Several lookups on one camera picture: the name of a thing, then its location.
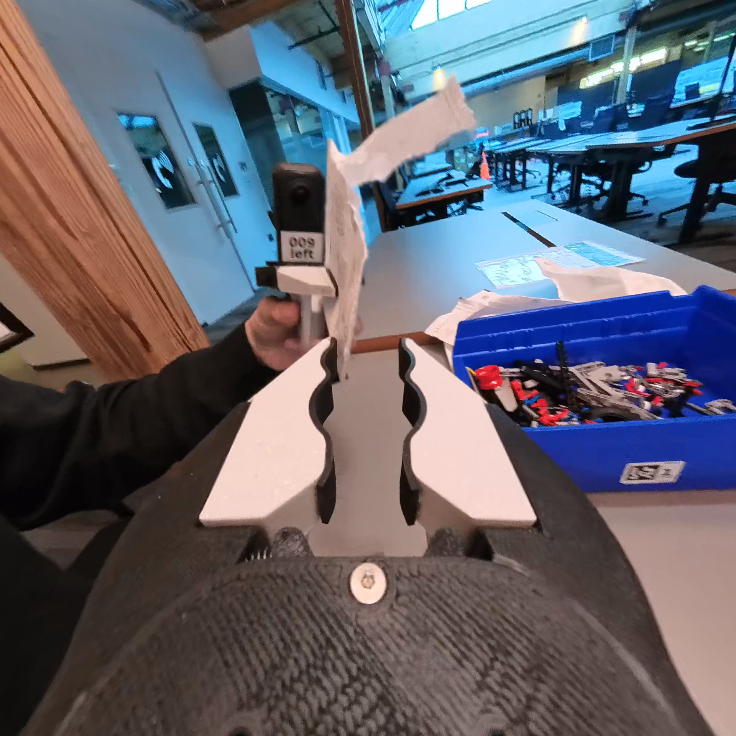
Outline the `blue plastic bin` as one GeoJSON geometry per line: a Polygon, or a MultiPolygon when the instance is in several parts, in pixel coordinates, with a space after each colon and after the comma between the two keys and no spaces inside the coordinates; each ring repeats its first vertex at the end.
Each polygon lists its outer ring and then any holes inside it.
{"type": "MultiPolygon", "coordinates": [[[[667,363],[702,383],[692,403],[734,402],[735,299],[709,286],[573,303],[461,322],[453,349],[455,375],[517,360],[557,364],[564,342],[572,366],[667,363]]],[[[584,492],[732,490],[734,413],[645,419],[525,432],[584,492]]]]}

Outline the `wooden pillar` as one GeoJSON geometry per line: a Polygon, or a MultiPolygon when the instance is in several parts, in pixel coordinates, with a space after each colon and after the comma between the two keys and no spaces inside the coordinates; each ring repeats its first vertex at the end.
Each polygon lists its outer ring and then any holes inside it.
{"type": "Polygon", "coordinates": [[[210,342],[16,2],[1,12],[2,254],[106,378],[210,342]]]}

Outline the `person's dark clothing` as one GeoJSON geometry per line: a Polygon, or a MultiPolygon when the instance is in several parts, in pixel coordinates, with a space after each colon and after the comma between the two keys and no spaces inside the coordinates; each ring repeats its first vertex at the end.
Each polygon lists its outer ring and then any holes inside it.
{"type": "Polygon", "coordinates": [[[98,531],[66,570],[2,519],[1,734],[19,734],[43,700],[91,587],[131,519],[98,531]]]}

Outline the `dark brown wooden post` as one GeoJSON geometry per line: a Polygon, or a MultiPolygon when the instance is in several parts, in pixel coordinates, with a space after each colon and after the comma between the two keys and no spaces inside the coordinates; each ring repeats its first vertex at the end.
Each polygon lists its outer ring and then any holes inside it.
{"type": "Polygon", "coordinates": [[[365,141],[375,130],[375,120],[358,31],[357,16],[351,1],[335,1],[334,4],[339,31],[345,49],[347,68],[350,72],[355,106],[358,111],[362,141],[365,141]]]}

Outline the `blue printed paper sheet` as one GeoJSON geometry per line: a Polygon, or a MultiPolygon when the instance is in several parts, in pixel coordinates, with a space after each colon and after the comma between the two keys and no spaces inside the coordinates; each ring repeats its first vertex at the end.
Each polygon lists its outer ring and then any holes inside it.
{"type": "Polygon", "coordinates": [[[562,246],[562,249],[568,253],[574,253],[599,267],[623,267],[645,261],[642,257],[591,241],[567,244],[562,246]]]}

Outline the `small background office desk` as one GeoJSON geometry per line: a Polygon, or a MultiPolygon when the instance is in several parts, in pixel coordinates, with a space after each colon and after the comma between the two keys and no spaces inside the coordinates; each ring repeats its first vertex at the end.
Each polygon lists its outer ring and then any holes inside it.
{"type": "Polygon", "coordinates": [[[492,180],[454,169],[412,179],[395,203],[395,228],[481,211],[492,187],[492,180]]]}

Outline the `glass partition wall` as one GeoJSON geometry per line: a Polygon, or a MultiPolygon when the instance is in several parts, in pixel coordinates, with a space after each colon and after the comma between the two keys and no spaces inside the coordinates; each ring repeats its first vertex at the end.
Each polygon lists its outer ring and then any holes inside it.
{"type": "Polygon", "coordinates": [[[328,141],[349,153],[346,119],[256,80],[227,92],[269,205],[279,163],[303,164],[327,175],[328,141]]]}

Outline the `white printed paper sheet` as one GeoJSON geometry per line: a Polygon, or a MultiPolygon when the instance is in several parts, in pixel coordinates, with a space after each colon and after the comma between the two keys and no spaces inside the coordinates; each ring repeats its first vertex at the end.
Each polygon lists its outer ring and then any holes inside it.
{"type": "Polygon", "coordinates": [[[564,248],[545,248],[533,253],[502,258],[494,261],[482,261],[475,264],[495,288],[521,286],[527,283],[547,281],[538,260],[555,263],[565,268],[583,268],[587,260],[564,248]]]}

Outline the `dark framed board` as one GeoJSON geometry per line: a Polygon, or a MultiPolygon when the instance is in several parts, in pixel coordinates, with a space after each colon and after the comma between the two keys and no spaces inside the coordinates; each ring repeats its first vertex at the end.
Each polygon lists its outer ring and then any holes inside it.
{"type": "Polygon", "coordinates": [[[32,339],[34,333],[1,303],[1,353],[32,339]]]}

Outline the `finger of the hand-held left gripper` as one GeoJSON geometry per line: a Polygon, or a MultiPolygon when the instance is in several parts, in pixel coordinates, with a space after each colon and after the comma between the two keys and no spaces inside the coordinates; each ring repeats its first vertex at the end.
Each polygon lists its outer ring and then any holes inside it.
{"type": "Polygon", "coordinates": [[[277,288],[291,295],[338,297],[338,286],[330,270],[323,265],[277,265],[277,288]]]}

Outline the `black office chair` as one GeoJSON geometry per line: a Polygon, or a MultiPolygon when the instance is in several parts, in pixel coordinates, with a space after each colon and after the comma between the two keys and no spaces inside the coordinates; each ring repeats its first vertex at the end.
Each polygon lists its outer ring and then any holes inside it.
{"type": "Polygon", "coordinates": [[[735,181],[735,131],[702,136],[697,141],[698,156],[678,166],[674,173],[680,178],[694,179],[693,192],[686,205],[664,210],[657,224],[663,225],[668,215],[681,210],[685,219],[678,235],[678,244],[695,240],[704,215],[721,205],[735,206],[735,194],[723,186],[735,181]]]}

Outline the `long background office desk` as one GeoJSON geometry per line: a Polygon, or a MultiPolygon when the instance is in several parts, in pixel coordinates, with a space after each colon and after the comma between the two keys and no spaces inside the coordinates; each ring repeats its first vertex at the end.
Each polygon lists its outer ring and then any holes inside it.
{"type": "Polygon", "coordinates": [[[579,212],[592,207],[600,199],[604,206],[598,221],[614,224],[626,219],[650,216],[639,210],[630,214],[633,198],[631,181],[647,163],[670,158],[678,145],[690,144],[702,136],[735,131],[734,111],[709,118],[692,118],[658,125],[646,130],[620,133],[572,135],[558,141],[525,138],[497,148],[492,152],[494,173],[504,170],[508,186],[516,183],[516,162],[527,164],[529,158],[547,161],[547,196],[553,198],[556,165],[569,169],[570,181],[563,207],[579,212]]]}

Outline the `door window with logo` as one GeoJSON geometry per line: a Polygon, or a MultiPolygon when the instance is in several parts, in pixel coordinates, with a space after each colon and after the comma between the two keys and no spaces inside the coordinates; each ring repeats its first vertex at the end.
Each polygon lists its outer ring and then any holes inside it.
{"type": "Polygon", "coordinates": [[[189,184],[158,119],[153,115],[117,112],[154,190],[167,210],[195,203],[189,184]]]}
{"type": "Polygon", "coordinates": [[[223,197],[228,199],[239,196],[239,191],[230,168],[227,165],[224,152],[214,128],[210,125],[199,123],[194,123],[193,127],[205,152],[211,174],[223,197]]]}

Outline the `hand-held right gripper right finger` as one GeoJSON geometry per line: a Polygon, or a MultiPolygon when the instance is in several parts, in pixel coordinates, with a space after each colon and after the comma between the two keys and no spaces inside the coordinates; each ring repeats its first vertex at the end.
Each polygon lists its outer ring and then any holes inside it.
{"type": "Polygon", "coordinates": [[[488,411],[470,387],[410,338],[398,348],[400,509],[426,531],[530,529],[537,515],[488,411]]]}

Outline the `pile of toy brick parts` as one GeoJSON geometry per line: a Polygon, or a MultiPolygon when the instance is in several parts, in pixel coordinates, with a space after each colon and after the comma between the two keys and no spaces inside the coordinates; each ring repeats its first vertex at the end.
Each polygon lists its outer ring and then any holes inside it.
{"type": "Polygon", "coordinates": [[[537,358],[512,367],[465,368],[471,388],[522,428],[599,426],[613,422],[734,417],[734,401],[707,400],[704,383],[666,362],[573,365],[557,342],[557,364],[537,358]]]}

